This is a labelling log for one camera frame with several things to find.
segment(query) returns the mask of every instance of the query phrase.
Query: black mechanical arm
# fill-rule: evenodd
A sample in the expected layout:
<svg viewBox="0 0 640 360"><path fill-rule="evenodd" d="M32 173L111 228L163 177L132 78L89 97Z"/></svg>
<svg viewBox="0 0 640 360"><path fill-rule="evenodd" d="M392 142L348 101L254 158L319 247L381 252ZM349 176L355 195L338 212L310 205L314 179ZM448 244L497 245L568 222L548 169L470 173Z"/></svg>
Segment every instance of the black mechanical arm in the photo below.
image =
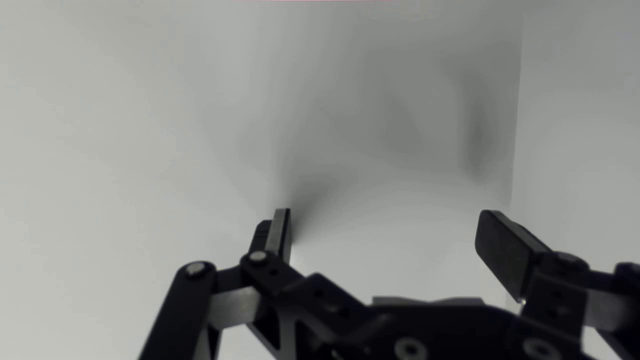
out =
<svg viewBox="0 0 640 360"><path fill-rule="evenodd" d="M640 360L640 266L593 271L550 250L499 212L480 213L475 250L520 314L480 298L366 305L321 274L287 263L289 209L257 224L238 266L177 269L139 360L217 358L223 328L246 323L278 360L582 360L591 326L624 360Z"/></svg>

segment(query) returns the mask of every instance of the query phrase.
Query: white background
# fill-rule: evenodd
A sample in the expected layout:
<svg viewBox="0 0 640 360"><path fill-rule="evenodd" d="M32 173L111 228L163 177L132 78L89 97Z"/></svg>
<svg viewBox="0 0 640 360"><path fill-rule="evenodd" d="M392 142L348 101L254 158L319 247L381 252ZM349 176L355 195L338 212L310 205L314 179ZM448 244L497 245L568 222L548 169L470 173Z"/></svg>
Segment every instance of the white background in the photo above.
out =
<svg viewBox="0 0 640 360"><path fill-rule="evenodd" d="M174 269L236 263L278 205L293 266L364 302L511 305L480 208L632 257L637 6L612 4L0 1L0 358L135 358Z"/></svg>

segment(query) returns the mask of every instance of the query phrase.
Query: bolt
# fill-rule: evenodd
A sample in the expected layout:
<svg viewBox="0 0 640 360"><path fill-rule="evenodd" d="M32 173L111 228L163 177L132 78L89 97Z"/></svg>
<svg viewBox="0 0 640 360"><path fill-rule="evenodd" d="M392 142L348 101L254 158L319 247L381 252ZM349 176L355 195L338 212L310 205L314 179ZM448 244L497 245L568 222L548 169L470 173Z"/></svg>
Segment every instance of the bolt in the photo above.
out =
<svg viewBox="0 0 640 360"><path fill-rule="evenodd" d="M252 261L255 261L255 263L266 261L266 252L262 252L262 250L252 252L252 254L248 255L248 259L252 259Z"/></svg>
<svg viewBox="0 0 640 360"><path fill-rule="evenodd" d="M416 338L400 338L393 346L398 360L428 360L428 348Z"/></svg>
<svg viewBox="0 0 640 360"><path fill-rule="evenodd" d="M198 274L204 271L204 267L206 267L204 261L191 261L191 263L185 266L185 274L187 275L198 275Z"/></svg>
<svg viewBox="0 0 640 360"><path fill-rule="evenodd" d="M542 338L526 338L522 350L532 360L562 360L559 350Z"/></svg>

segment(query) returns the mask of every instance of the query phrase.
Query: screw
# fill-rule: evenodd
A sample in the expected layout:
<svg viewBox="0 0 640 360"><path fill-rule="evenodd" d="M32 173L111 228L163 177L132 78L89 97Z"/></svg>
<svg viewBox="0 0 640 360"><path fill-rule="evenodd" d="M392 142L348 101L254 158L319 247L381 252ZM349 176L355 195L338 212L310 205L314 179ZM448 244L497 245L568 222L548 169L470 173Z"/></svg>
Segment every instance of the screw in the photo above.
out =
<svg viewBox="0 0 640 360"><path fill-rule="evenodd" d="M191 263L185 266L185 274L187 275L198 275L198 274L204 271L204 267L206 267L204 261L191 261Z"/></svg>
<svg viewBox="0 0 640 360"><path fill-rule="evenodd" d="M248 259L252 259L252 261L255 261L255 263L266 261L266 252L262 252L262 250L252 252L252 254L248 255Z"/></svg>
<svg viewBox="0 0 640 360"><path fill-rule="evenodd" d="M559 350L542 338L526 338L522 350L532 360L562 360Z"/></svg>
<svg viewBox="0 0 640 360"><path fill-rule="evenodd" d="M398 360L426 360L428 348L416 338L400 338L393 346Z"/></svg>

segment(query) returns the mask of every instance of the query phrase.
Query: white wall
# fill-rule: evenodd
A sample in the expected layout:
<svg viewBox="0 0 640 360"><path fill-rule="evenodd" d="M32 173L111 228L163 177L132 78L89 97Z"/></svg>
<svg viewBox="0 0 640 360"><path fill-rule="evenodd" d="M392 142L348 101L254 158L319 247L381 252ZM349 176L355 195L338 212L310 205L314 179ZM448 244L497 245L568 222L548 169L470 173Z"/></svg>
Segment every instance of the white wall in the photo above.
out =
<svg viewBox="0 0 640 360"><path fill-rule="evenodd" d="M523 14L511 213L600 269L637 261L640 1L542 0Z"/></svg>
<svg viewBox="0 0 640 360"><path fill-rule="evenodd" d="M135 358L174 269L278 205L364 300L502 293L472 238L517 65L514 0L0 1L0 358Z"/></svg>

